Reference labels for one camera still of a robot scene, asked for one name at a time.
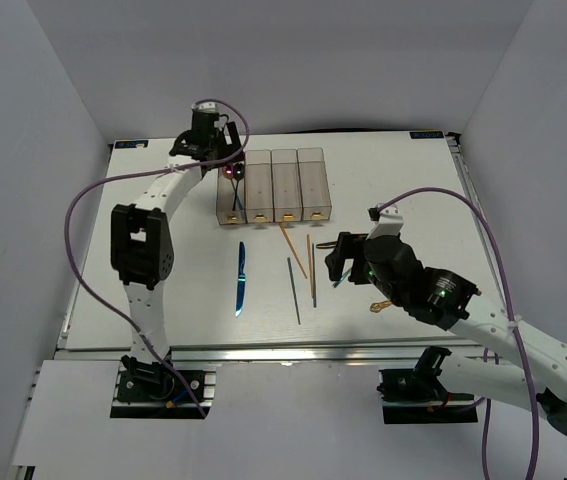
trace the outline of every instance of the wooden chopstick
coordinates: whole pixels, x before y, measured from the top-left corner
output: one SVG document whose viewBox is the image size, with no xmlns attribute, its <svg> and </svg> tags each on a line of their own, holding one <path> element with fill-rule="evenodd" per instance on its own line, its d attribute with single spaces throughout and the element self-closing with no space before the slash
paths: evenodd
<svg viewBox="0 0 567 480">
<path fill-rule="evenodd" d="M 314 267 L 312 266 L 312 242 L 310 240 L 310 234 L 307 234 L 307 264 L 310 270 L 310 296 L 314 298 Z"/>
<path fill-rule="evenodd" d="M 283 236 L 285 237 L 285 240 L 287 240 L 287 244 L 290 246 L 290 250 L 292 250 L 292 255 L 294 255 L 294 258 L 296 259 L 296 263 L 298 263 L 299 267 L 301 267 L 301 273 L 303 274 L 303 276 L 307 280 L 307 273 L 305 273 L 305 269 L 303 268 L 303 264 L 301 263 L 301 259 L 299 258 L 299 255 L 296 253 L 296 249 L 294 248 L 294 245 L 292 245 L 292 240 L 290 240 L 290 237 L 287 234 L 287 232 L 285 231 L 285 227 L 283 226 L 282 223 L 279 223 L 279 227 L 281 227 L 281 232 L 283 232 Z"/>
</svg>

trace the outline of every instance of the sticker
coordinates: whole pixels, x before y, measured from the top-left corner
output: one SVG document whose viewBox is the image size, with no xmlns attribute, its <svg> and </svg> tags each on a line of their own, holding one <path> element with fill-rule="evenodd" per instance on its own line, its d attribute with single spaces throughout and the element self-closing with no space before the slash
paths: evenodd
<svg viewBox="0 0 567 480">
<path fill-rule="evenodd" d="M 118 140 L 114 143 L 114 148 L 147 148 L 149 140 Z"/>
<path fill-rule="evenodd" d="M 440 130 L 432 130 L 429 132 L 410 132 L 412 140 L 423 140 L 425 138 L 445 138 Z"/>
</svg>

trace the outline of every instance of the knife blade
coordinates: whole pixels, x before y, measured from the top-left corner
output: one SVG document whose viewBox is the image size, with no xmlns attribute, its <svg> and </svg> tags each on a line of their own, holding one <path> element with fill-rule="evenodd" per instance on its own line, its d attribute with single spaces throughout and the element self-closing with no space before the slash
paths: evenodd
<svg viewBox="0 0 567 480">
<path fill-rule="evenodd" d="M 236 282 L 236 312 L 238 317 L 243 311 L 243 297 L 245 296 L 245 244 L 239 243 L 239 274 Z"/>
</svg>

